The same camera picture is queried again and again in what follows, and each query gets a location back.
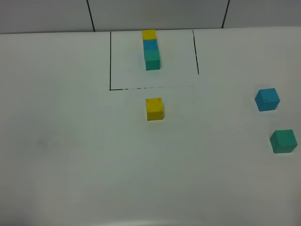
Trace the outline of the green template cube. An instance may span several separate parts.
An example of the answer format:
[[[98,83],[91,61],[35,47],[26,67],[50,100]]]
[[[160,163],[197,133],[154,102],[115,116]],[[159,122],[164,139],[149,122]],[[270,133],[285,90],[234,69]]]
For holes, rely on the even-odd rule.
[[[161,68],[160,54],[158,49],[144,51],[145,68],[147,71]]]

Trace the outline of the yellow template cube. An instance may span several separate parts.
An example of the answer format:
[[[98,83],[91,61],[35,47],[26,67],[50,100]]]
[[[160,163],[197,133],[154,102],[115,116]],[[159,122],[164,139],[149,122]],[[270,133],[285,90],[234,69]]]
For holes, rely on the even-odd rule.
[[[156,30],[142,30],[143,40],[156,40]]]

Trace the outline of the blue template cube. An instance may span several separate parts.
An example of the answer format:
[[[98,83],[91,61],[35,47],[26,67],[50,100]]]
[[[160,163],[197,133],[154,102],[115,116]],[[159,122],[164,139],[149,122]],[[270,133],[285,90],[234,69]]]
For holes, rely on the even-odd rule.
[[[144,51],[158,49],[157,39],[143,40],[143,48],[144,48]]]

